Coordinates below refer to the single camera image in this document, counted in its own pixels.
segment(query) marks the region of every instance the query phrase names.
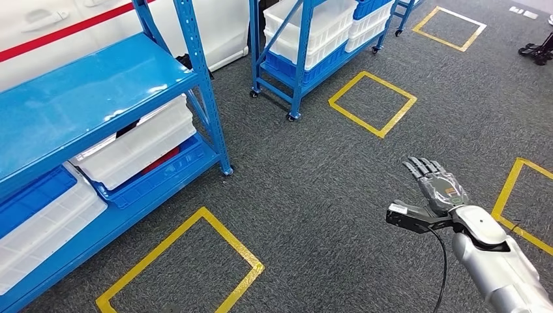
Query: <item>yellow tape square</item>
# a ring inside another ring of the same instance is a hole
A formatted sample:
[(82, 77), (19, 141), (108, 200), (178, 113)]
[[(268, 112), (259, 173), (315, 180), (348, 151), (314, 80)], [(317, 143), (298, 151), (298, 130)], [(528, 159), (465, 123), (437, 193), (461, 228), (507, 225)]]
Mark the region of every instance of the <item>yellow tape square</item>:
[[(462, 20), (465, 20), (465, 21), (467, 21), (467, 22), (471, 22), (471, 23), (473, 23), (473, 24), (476, 24), (476, 25), (478, 25), (478, 28), (477, 28), (476, 31), (472, 34), (472, 36), (471, 36), (461, 47), (460, 47), (460, 46), (457, 46), (456, 44), (452, 44), (452, 43), (450, 43), (450, 42), (447, 42), (447, 41), (445, 41), (444, 39), (440, 39), (440, 38), (438, 38), (438, 37), (432, 36), (432, 35), (430, 35), (430, 34), (428, 34), (428, 33), (425, 33), (424, 31), (422, 31), (421, 28), (423, 28), (423, 26), (424, 26), (434, 15), (436, 15), (436, 13), (438, 13), (438, 11), (442, 11), (442, 12), (448, 13), (448, 14), (450, 14), (450, 15), (453, 15), (453, 16), (455, 16), (455, 17), (457, 17), (457, 18), (460, 18), (460, 19), (462, 19)], [(484, 28), (486, 28), (486, 24), (484, 24), (484, 23), (477, 22), (477, 21), (472, 20), (472, 19), (470, 19), (470, 18), (467, 18), (466, 16), (463, 16), (463, 15), (461, 15), (461, 14), (459, 14), (459, 13), (455, 13), (455, 12), (452, 12), (452, 11), (450, 11), (450, 10), (447, 10), (446, 8), (436, 7), (436, 8), (434, 8), (434, 10), (432, 10), (432, 12), (431, 12), (429, 15), (427, 15), (425, 18), (423, 18), (423, 20), (422, 20), (420, 23), (418, 23), (418, 24), (413, 28), (413, 31), (414, 31), (415, 33), (419, 33), (419, 34), (421, 34), (421, 35), (423, 35), (423, 36), (426, 36), (426, 37), (428, 37), (428, 38), (430, 38), (430, 39), (434, 39), (435, 41), (440, 42), (440, 43), (442, 43), (442, 44), (444, 44), (444, 45), (446, 45), (446, 46), (449, 46), (449, 47), (452, 47), (452, 48), (457, 49), (457, 50), (459, 50), (459, 51), (465, 52), (465, 51), (468, 49), (468, 47), (472, 44), (472, 42), (474, 42), (474, 40), (476, 39), (476, 37), (478, 37), (478, 35), (480, 35), (480, 34), (482, 33), (482, 31), (484, 31)]]
[[(364, 122), (362, 119), (358, 118), (357, 116), (351, 114), (348, 110), (342, 108), (341, 106), (339, 106), (336, 103), (336, 101), (338, 101), (338, 99), (341, 96), (343, 96), (348, 90), (350, 90), (363, 77), (368, 77), (371, 80), (374, 80), (375, 82), (380, 83), (380, 84), (392, 89), (393, 91), (399, 93), (400, 95), (406, 97), (407, 99), (409, 99), (407, 101), (407, 103), (405, 103), (403, 105), (403, 107), (401, 107), (401, 109), (394, 115), (394, 117), (392, 117), (392, 119), (389, 120), (388, 123), (386, 123), (386, 125), (384, 125), (384, 127), (382, 127), (382, 129), (376, 129), (376, 128), (370, 126), (368, 123)], [(382, 139), (392, 129), (392, 127), (394, 127), (399, 122), (399, 120), (403, 117), (403, 115), (405, 115), (405, 113), (407, 113), (407, 111), (413, 106), (413, 104), (416, 101), (417, 101), (417, 97), (411, 95), (407, 91), (404, 91), (403, 89), (400, 89), (400, 88), (392, 85), (391, 83), (389, 83), (389, 82), (387, 82), (387, 81), (385, 81), (385, 80), (383, 80), (379, 77), (376, 77), (375, 75), (373, 75), (369, 72), (362, 71), (358, 75), (356, 75), (356, 77), (354, 77), (352, 80), (350, 80), (344, 87), (342, 87), (342, 89), (340, 89), (335, 95), (333, 95), (329, 99), (329, 104), (333, 109), (340, 112), (341, 114), (346, 116), (348, 119), (351, 119), (352, 121), (356, 122), (357, 124), (361, 125), (362, 127), (365, 127), (369, 132), (377, 135), (377, 137)]]
[(163, 240), (157, 247), (154, 248), (144, 259), (130, 269), (127, 274), (123, 275), (113, 286), (104, 292), (98, 299), (96, 304), (102, 313), (117, 313), (110, 304), (110, 299), (120, 292), (131, 280), (140, 274), (150, 263), (157, 259), (169, 246), (171, 246), (180, 236), (182, 236), (194, 223), (200, 218), (204, 218), (229, 245), (231, 245), (242, 258), (244, 258), (252, 267), (250, 272), (242, 279), (238, 286), (230, 293), (230, 295), (217, 308), (216, 313), (225, 313), (236, 303), (238, 298), (244, 294), (246, 289), (254, 282), (254, 280), (265, 269), (263, 264), (240, 242), (234, 235), (223, 225), (206, 207), (201, 207), (188, 220), (180, 225), (173, 233)]
[(506, 228), (509, 228), (510, 230), (519, 234), (520, 236), (522, 236), (523, 238), (525, 238), (526, 240), (528, 240), (529, 242), (531, 242), (532, 244), (540, 248), (541, 250), (544, 250), (545, 252), (553, 256), (553, 247), (544, 243), (542, 240), (538, 239), (531, 233), (518, 227), (518, 225), (513, 224), (510, 220), (507, 220), (501, 215), (503, 213), (503, 209), (505, 208), (505, 205), (507, 204), (507, 199), (509, 199), (511, 192), (515, 187), (516, 179), (518, 178), (518, 175), (520, 175), (520, 171), (522, 170), (522, 167), (524, 165), (530, 167), (533, 170), (538, 171), (539, 173), (545, 175), (545, 177), (547, 178), (553, 179), (553, 173), (540, 167), (536, 163), (530, 162), (529, 160), (525, 160), (523, 158), (516, 158), (515, 164), (513, 164), (513, 168), (511, 169), (511, 172), (507, 177), (505, 185), (501, 190), (500, 196), (498, 197), (498, 200), (494, 205), (494, 209), (492, 210), (492, 217), (495, 218), (501, 224), (503, 224)]

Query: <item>red stripe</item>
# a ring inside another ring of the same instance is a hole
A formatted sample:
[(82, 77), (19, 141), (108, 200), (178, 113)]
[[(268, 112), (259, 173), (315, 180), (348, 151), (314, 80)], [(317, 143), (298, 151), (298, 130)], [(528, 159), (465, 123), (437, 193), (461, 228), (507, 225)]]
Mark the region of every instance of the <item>red stripe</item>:
[(13, 57), (16, 57), (20, 54), (23, 54), (25, 52), (29, 52), (29, 51), (37, 49), (39, 47), (45, 46), (45, 45), (47, 45), (51, 42), (62, 39), (63, 37), (73, 35), (74, 33), (77, 33), (79, 31), (82, 31), (84, 29), (92, 27), (92, 26), (97, 25), (99, 23), (105, 22), (105, 21), (109, 20), (110, 18), (117, 17), (117, 16), (122, 15), (123, 13), (127, 13), (127, 12), (129, 12), (133, 9), (134, 8), (132, 6), (132, 3), (127, 3), (125, 5), (114, 8), (114, 9), (109, 10), (107, 12), (104, 12), (102, 14), (96, 15), (93, 18), (89, 18), (88, 20), (78, 22), (77, 24), (68, 26), (68, 27), (60, 29), (58, 31), (54, 31), (53, 33), (44, 35), (42, 37), (33, 39), (31, 41), (27, 41), (23, 44), (20, 44), (19, 46), (15, 46), (15, 47), (9, 48), (7, 50), (1, 51), (0, 52), (0, 62), (6, 61), (6, 60), (11, 59)]

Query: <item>blue plastic crate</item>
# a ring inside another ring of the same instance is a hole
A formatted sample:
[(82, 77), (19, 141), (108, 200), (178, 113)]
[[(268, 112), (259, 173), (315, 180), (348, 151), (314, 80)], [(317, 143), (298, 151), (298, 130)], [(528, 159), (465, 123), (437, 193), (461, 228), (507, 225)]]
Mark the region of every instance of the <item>blue plastic crate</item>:
[(357, 0), (357, 8), (353, 11), (353, 19), (360, 20), (378, 10), (390, 0)]
[(181, 143), (179, 148), (177, 155), (146, 174), (136, 174), (113, 190), (95, 181), (92, 185), (106, 201), (124, 209), (204, 156), (202, 139), (198, 133)]
[(0, 238), (56, 200), (77, 183), (63, 166), (35, 179), (0, 203)]
[[(319, 64), (315, 65), (310, 70), (304, 71), (302, 85), (309, 85), (311, 81), (315, 80), (317, 77), (320, 77), (321, 74), (326, 73), (330, 67), (342, 59), (342, 57), (346, 54), (345, 48), (347, 43), (348, 41), (345, 41), (341, 46), (336, 48), (336, 50), (332, 51), (332, 53), (320, 61)], [(291, 80), (295, 80), (295, 64), (293, 64), (289, 59), (268, 51), (265, 64), (271, 68), (271, 70), (275, 70), (289, 77)]]

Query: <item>white storage bin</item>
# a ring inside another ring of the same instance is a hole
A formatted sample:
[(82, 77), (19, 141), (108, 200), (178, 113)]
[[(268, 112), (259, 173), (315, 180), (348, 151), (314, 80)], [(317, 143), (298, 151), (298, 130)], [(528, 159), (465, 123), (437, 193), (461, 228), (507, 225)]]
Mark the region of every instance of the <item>white storage bin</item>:
[[(264, 10), (265, 30), (268, 33), (275, 34), (296, 2), (297, 0), (282, 0)], [(356, 7), (356, 0), (326, 0), (326, 2), (316, 6), (311, 19), (307, 53), (313, 54), (315, 50), (318, 50), (330, 38), (333, 38), (347, 25), (351, 24), (353, 21), (353, 11)], [(278, 39), (284, 40), (295, 47), (296, 51), (299, 45), (302, 8), (303, 5), (297, 9), (278, 36)]]
[(350, 37), (350, 39), (348, 39), (348, 43), (346, 44), (346, 52), (354, 51), (355, 49), (359, 48), (361, 45), (378, 35), (380, 32), (382, 32), (386, 28), (387, 21), (388, 16), (385, 16), (364, 33), (358, 34), (355, 37)]
[(364, 18), (360, 20), (354, 20), (350, 28), (350, 38), (364, 33), (366, 30), (370, 29), (371, 27), (382, 21), (384, 17), (389, 17), (393, 5), (394, 1), (390, 1), (378, 10), (371, 12)]
[[(341, 46), (348, 39), (350, 26), (351, 24), (346, 25), (345, 28), (343, 28), (336, 36), (329, 38), (326, 42), (323, 42), (317, 50), (307, 52), (307, 56), (305, 57), (305, 70), (312, 69), (320, 61), (332, 53), (332, 51)], [(267, 37), (267, 42), (269, 42), (274, 36), (274, 34), (268, 32), (267, 30), (265, 30), (264, 33)], [(277, 38), (271, 47), (271, 52), (289, 59), (293, 64), (297, 64), (297, 45), (294, 46), (285, 40)]]
[(196, 133), (186, 96), (151, 112), (122, 135), (115, 134), (70, 161), (90, 179), (113, 190)]
[(77, 178), (68, 191), (0, 238), (0, 295), (6, 293), (106, 208), (92, 186), (71, 164)]

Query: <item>silver robotic arm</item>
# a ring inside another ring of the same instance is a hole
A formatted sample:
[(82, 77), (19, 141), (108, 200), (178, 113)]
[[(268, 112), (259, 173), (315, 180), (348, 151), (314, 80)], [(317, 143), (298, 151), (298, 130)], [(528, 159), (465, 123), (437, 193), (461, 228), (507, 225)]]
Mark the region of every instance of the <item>silver robotic arm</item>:
[(453, 252), (497, 313), (553, 313), (539, 275), (516, 241), (435, 161), (409, 158), (428, 208), (392, 203), (386, 221), (417, 233), (453, 227)]

